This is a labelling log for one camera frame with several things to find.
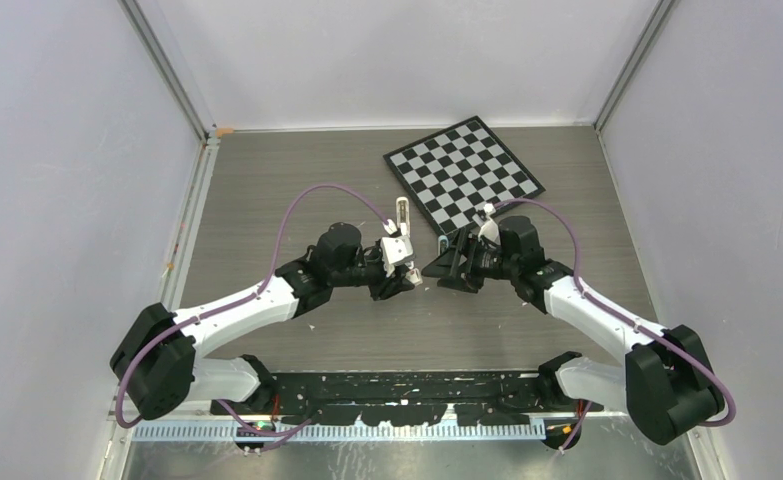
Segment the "white stapler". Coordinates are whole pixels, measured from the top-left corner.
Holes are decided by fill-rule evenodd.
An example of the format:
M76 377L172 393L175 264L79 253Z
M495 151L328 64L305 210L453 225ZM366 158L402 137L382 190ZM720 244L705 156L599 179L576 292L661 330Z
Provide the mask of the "white stapler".
M410 202L405 196L397 197L395 200L396 226L402 237L411 235Z

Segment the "white playing card box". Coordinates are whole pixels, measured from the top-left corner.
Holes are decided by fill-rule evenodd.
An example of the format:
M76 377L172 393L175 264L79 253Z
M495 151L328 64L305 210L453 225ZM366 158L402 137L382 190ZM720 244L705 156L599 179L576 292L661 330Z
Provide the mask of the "white playing card box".
M406 272L406 280L417 287L423 283L423 278L418 268L412 268Z

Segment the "small blue grey stapler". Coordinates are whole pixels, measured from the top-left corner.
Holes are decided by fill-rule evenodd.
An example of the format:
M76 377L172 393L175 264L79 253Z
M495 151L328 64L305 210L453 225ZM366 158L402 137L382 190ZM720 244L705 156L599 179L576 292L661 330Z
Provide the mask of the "small blue grey stapler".
M440 235L438 237L438 251L444 253L449 249L450 241L446 235Z

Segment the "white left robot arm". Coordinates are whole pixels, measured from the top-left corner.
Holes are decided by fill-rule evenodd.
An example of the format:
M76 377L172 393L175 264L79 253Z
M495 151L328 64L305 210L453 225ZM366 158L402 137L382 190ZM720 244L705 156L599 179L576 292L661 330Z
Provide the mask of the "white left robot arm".
M130 400L138 412L127 420L118 406L119 423L155 420L188 401L224 400L251 414L265 412L274 389L261 362L251 355L213 359L211 353L319 308L337 288L365 287L374 301L413 290L421 278L410 233L406 224L388 224L385 236L365 247L357 227L333 224L267 280L194 307L170 311L157 302L143 308L109 361L119 381L117 400Z

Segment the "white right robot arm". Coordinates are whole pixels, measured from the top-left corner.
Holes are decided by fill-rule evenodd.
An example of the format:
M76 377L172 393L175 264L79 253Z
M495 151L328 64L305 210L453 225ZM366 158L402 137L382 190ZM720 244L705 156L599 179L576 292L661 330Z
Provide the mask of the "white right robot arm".
M578 329L619 363L568 351L541 364L534 386L544 406L558 411L580 401L623 412L659 445L732 413L694 330L666 328L599 295L571 268L546 256L527 217L489 221L485 228L484 235L457 231L423 275L467 293L488 280L507 281L522 301Z

